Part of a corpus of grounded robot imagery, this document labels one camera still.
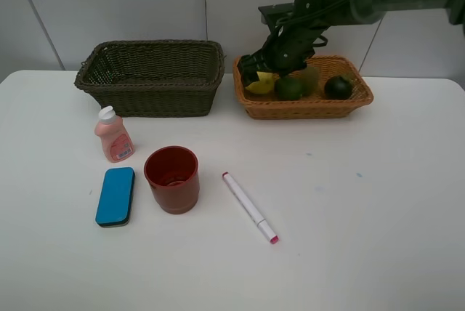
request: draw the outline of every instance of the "orange wicker basket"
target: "orange wicker basket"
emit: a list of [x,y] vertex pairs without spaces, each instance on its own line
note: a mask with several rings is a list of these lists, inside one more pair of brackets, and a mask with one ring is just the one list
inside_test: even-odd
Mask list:
[[[255,95],[245,90],[240,79],[238,61],[234,63],[235,94],[247,114],[257,119],[290,118],[341,118],[353,110],[373,102],[373,93],[364,82],[354,65],[338,55],[314,56],[307,63],[318,69],[320,81],[318,88],[309,97],[295,101],[280,101],[274,94]],[[352,96],[348,100],[327,100],[324,98],[324,86],[328,79],[341,74],[352,74],[354,85]]]

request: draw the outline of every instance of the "white marker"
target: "white marker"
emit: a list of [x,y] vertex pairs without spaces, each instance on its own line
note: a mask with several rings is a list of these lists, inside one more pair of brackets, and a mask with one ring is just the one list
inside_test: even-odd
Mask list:
[[240,188],[239,184],[231,177],[231,174],[228,172],[223,173],[223,180],[234,194],[234,196],[238,199],[239,203],[242,204],[242,207],[247,211],[248,215],[254,221],[255,225],[259,228],[262,232],[263,236],[271,243],[275,244],[279,241],[279,238],[268,225],[265,218],[260,214],[258,209],[254,206],[254,204],[250,201],[247,197],[246,193]]

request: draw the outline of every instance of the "cup rim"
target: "cup rim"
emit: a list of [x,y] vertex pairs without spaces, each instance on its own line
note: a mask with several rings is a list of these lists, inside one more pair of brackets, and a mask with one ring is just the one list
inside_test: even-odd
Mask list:
[[[148,161],[150,161],[150,159],[156,154],[156,153],[160,153],[161,151],[163,150],[166,150],[166,149],[182,149],[184,151],[187,151],[190,155],[193,156],[194,160],[195,160],[195,169],[194,169],[194,172],[190,175],[190,177],[188,177],[184,182],[180,183],[180,184],[177,184],[177,185],[160,185],[160,184],[157,184],[156,182],[153,182],[148,176],[147,176],[147,163]],[[145,179],[148,181],[148,183],[154,187],[162,187],[162,188],[170,188],[170,189],[175,189],[176,187],[181,187],[183,186],[186,182],[189,182],[193,177],[196,176],[198,172],[198,159],[197,159],[197,156],[189,149],[183,147],[183,146],[177,146],[177,145],[171,145],[171,146],[165,146],[164,148],[161,148],[161,149],[158,149],[157,151],[154,151],[153,153],[150,154],[150,156],[148,156],[147,160],[145,161],[145,164],[144,164],[144,175],[145,175]]]

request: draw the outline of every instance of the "white bottle cap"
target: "white bottle cap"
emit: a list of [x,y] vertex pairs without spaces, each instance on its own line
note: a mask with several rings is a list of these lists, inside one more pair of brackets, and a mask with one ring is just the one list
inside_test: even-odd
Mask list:
[[99,120],[102,124],[112,124],[116,120],[116,113],[113,106],[107,106],[99,112]]

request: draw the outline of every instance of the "plastic bottle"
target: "plastic bottle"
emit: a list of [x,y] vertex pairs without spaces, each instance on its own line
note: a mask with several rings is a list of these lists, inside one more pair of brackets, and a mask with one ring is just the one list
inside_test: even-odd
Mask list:
[[125,160],[134,153],[134,145],[123,126],[123,119],[116,115],[113,106],[99,112],[95,135],[102,140],[103,153],[109,162]]

